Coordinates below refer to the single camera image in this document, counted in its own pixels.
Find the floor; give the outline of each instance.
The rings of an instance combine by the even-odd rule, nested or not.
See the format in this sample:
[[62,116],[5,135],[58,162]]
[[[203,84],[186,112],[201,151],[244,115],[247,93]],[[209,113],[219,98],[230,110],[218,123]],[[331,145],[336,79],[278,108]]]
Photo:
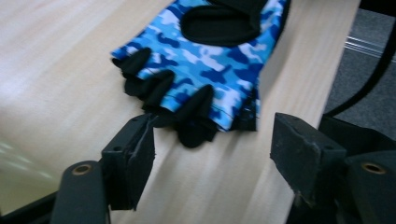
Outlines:
[[[394,22],[394,17],[359,9],[325,112],[349,99],[363,86],[378,62]],[[354,48],[356,44],[366,48]],[[377,86],[336,118],[375,129],[396,140],[396,55],[393,59]]]

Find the light wood surface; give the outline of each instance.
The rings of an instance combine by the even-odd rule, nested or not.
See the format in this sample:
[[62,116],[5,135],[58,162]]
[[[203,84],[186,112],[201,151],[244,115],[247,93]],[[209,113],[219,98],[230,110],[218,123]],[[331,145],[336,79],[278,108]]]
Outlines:
[[[0,157],[17,148],[59,179],[78,161],[99,160],[142,114],[109,52],[170,0],[1,3]],[[171,129],[156,129],[156,160],[137,211],[112,212],[113,223],[284,223],[292,192],[269,158],[274,114],[318,125],[358,5],[292,1],[261,75],[260,130],[220,133],[190,150]]]

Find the camouflage pattern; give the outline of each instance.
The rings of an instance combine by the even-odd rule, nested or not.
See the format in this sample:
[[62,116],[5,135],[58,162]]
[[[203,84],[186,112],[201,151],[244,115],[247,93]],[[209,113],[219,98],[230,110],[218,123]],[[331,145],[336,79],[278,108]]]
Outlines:
[[192,7],[206,5],[210,3],[205,0],[176,0],[137,37],[111,54],[122,60],[139,49],[151,48],[153,53],[137,76],[146,79],[165,69],[174,71],[174,83],[161,102],[162,107],[174,112],[201,87],[213,86],[215,96],[209,117],[219,130],[228,131],[242,103],[258,86],[259,73],[280,32],[285,0],[269,0],[261,13],[262,33],[234,47],[198,44],[183,37],[179,26],[182,15]]

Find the blue camouflage glove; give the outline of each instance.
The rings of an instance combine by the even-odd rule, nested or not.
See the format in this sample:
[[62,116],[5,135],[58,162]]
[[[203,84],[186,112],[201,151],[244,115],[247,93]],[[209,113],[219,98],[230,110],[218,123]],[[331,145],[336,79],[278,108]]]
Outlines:
[[137,37],[112,51],[125,92],[177,124],[197,147],[215,132],[256,129],[259,74],[274,50],[290,0],[176,0]]

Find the wood grain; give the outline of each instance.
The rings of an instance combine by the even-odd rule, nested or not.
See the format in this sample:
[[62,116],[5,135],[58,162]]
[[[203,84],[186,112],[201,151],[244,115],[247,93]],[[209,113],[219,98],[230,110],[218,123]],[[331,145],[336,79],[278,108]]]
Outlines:
[[[3,1],[0,136],[58,176],[100,152],[141,103],[109,52],[170,1]],[[292,192],[269,159],[275,112],[317,126],[359,0],[294,0],[262,71],[256,133],[220,133],[190,150],[155,130],[156,160],[137,212],[114,223],[284,223]]]

